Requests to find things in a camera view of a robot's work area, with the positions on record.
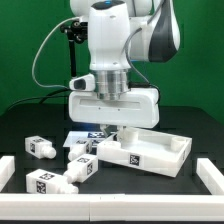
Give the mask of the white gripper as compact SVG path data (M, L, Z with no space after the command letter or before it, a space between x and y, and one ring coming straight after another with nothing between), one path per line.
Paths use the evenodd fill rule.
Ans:
M159 94L153 88L133 88L118 100L100 100L95 92L73 91L69 96L69 116L74 122L101 124L109 135L109 126L117 126L123 136L124 126L153 128L159 122Z

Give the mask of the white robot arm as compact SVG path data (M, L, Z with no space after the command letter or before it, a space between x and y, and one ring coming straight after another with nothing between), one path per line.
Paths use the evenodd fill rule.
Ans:
M135 61L167 62L180 31L173 0L70 0L87 26L90 73L70 81L69 116L102 128L152 128L159 122L159 90L131 83Z

